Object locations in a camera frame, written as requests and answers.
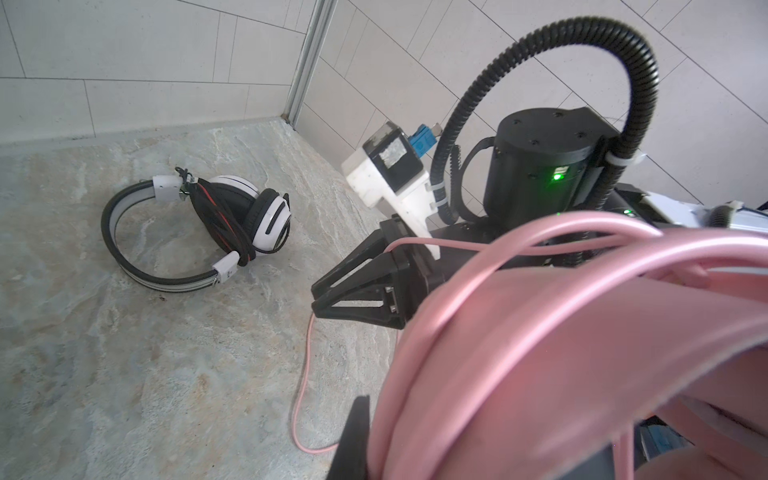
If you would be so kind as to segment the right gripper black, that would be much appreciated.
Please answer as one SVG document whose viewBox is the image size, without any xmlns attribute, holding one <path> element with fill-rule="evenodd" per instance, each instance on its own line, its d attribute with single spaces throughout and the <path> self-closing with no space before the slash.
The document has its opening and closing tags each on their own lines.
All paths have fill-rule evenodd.
<svg viewBox="0 0 768 480">
<path fill-rule="evenodd" d="M 535 108 L 504 118 L 496 132 L 483 196 L 484 214 L 441 237 L 491 243 L 532 220 L 581 206 L 618 131 L 592 110 Z M 380 229 L 311 287 L 318 318 L 397 329 L 398 265 Z"/>
</svg>

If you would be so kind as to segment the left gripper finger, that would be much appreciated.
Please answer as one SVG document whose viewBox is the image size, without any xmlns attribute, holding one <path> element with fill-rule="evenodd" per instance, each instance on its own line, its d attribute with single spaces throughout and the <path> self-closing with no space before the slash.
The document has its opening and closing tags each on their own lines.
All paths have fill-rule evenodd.
<svg viewBox="0 0 768 480">
<path fill-rule="evenodd" d="M 370 435 L 370 396 L 355 398 L 344 425 L 327 480 L 365 480 Z"/>
</svg>

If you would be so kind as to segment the white black headphones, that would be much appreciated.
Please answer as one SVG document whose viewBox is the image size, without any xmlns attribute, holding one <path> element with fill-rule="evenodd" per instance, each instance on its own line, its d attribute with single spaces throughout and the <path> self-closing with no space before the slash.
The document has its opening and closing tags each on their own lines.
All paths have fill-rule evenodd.
<svg viewBox="0 0 768 480">
<path fill-rule="evenodd" d="M 206 180 L 179 168 L 116 193 L 103 209 L 101 233 L 132 280 L 159 292 L 186 293 L 222 284 L 279 252 L 291 220 L 288 194 L 237 175 Z"/>
</svg>

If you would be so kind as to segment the pink headphones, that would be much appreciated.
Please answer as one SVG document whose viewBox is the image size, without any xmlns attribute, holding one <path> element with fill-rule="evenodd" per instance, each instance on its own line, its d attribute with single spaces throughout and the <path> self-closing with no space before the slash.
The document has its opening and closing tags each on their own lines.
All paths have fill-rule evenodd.
<svg viewBox="0 0 768 480">
<path fill-rule="evenodd" d="M 373 479 L 767 475 L 767 239 L 564 213 L 478 247 L 405 328 Z"/>
</svg>

